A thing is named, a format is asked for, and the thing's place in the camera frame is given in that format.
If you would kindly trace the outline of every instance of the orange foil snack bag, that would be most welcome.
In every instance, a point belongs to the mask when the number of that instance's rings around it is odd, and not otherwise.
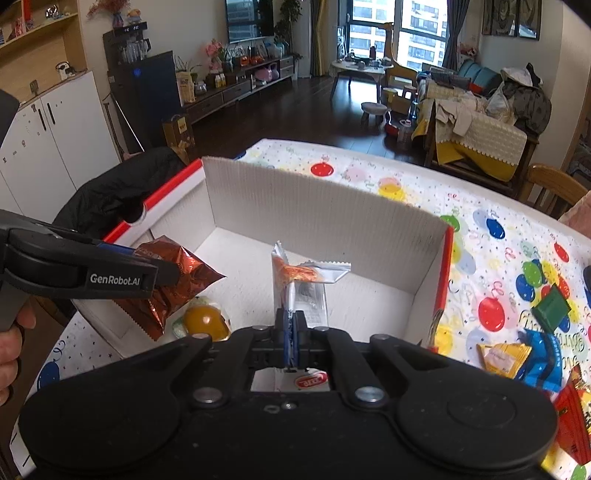
[[[163,335],[168,317],[212,283],[224,278],[224,275],[166,236],[141,244],[134,255],[173,262],[180,272],[176,285],[155,287],[148,300],[115,300],[152,340],[158,340]]]

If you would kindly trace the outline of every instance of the small stool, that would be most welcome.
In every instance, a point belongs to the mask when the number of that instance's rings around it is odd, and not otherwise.
[[[381,103],[364,102],[361,104],[361,110],[363,110],[361,123],[367,125],[369,123],[369,116],[375,115],[375,124],[381,125],[384,121],[384,115],[388,111],[388,107]]]

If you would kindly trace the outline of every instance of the flower vase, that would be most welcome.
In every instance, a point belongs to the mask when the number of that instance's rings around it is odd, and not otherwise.
[[[123,27],[123,17],[121,12],[113,14],[113,28]]]

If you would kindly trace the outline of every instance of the human hand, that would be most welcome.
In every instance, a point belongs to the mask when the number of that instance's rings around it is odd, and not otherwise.
[[[17,314],[17,323],[26,329],[35,328],[35,312],[29,302],[25,303]],[[18,373],[17,358],[21,354],[22,335],[16,325],[9,331],[0,333],[0,406],[10,396],[8,387],[14,382]]]

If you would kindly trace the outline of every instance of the decorative figurine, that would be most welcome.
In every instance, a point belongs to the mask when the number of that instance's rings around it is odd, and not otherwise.
[[[132,10],[129,10],[129,13],[127,14],[127,23],[129,25],[132,25],[134,23],[140,23],[142,21],[140,15],[142,14],[141,11],[139,11],[138,8],[134,8]]]

